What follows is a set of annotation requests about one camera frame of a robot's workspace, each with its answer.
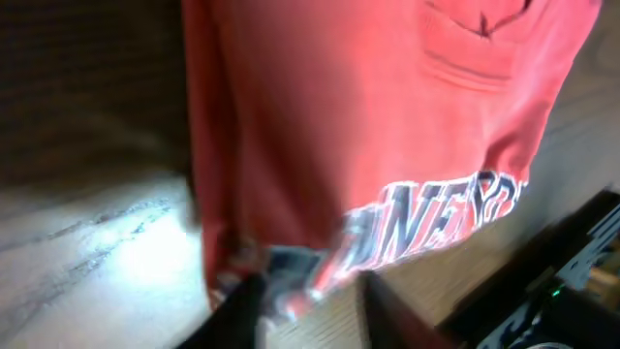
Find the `red fabric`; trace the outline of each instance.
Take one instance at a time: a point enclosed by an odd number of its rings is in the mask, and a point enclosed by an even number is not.
[[[304,246],[330,251],[317,290],[336,274],[450,246],[507,214],[600,7],[182,5],[209,283],[233,268],[229,246]],[[372,224],[347,233],[364,212]],[[343,269],[348,243],[375,252]]]

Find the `beige surface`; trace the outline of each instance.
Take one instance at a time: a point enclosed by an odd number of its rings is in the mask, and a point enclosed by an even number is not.
[[[0,347],[171,347],[206,316],[178,4],[8,0],[0,10]],[[541,226],[620,183],[617,18],[608,1],[516,212],[387,271],[432,321]],[[353,290],[271,342],[358,347]]]

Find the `dark wooden surface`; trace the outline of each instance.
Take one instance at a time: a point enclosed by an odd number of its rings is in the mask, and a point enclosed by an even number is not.
[[[617,18],[607,1],[517,211],[385,273],[431,321],[540,227],[620,183]],[[166,348],[206,316],[182,54],[175,1],[0,4],[0,347]],[[352,288],[270,338],[357,348]]]

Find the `wooden surface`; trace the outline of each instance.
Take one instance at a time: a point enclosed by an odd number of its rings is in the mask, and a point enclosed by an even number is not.
[[[385,273],[431,321],[540,227],[620,183],[617,18],[607,1],[516,212]],[[0,347],[173,346],[206,316],[177,2],[3,1],[0,67]],[[355,307],[343,290],[270,342],[357,348]]]

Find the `red garment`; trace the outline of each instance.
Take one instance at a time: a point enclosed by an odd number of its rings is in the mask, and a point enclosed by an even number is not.
[[[207,282],[277,265],[280,313],[510,212],[601,5],[182,4]]]

